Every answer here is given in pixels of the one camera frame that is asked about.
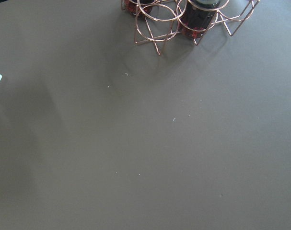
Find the tea bottle lower right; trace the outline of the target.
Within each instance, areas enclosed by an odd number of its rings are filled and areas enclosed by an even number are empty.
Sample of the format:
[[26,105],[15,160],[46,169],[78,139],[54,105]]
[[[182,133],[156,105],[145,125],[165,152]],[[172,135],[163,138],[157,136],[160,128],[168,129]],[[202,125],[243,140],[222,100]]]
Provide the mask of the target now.
[[152,4],[154,4],[155,0],[139,0],[140,7],[138,6],[137,0],[124,0],[125,9],[131,13],[136,14],[137,7],[142,8],[146,13],[150,13],[152,11]]

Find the tea bottle lower left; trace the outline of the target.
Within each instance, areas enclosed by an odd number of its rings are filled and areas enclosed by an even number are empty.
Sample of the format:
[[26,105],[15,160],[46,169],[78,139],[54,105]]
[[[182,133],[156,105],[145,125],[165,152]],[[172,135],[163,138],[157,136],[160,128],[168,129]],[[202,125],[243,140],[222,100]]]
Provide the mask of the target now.
[[194,30],[206,29],[214,15],[215,11],[200,10],[190,2],[187,2],[186,11],[181,18],[183,25],[185,25],[182,27],[182,33],[192,39],[201,38],[202,32]]

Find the tea bottle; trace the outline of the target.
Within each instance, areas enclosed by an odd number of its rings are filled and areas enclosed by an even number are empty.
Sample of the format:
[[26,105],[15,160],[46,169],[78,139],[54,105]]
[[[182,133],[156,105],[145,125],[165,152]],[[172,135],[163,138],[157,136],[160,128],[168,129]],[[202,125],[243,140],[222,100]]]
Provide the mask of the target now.
[[206,29],[214,15],[215,11],[200,10],[190,2],[187,2],[186,11],[181,18],[183,25],[185,25],[182,27],[182,33],[192,39],[201,38],[202,32],[194,30]]
[[152,11],[152,4],[154,4],[155,0],[139,0],[140,7],[138,6],[137,0],[124,0],[125,9],[131,13],[136,14],[137,7],[142,8],[146,13],[150,13]]

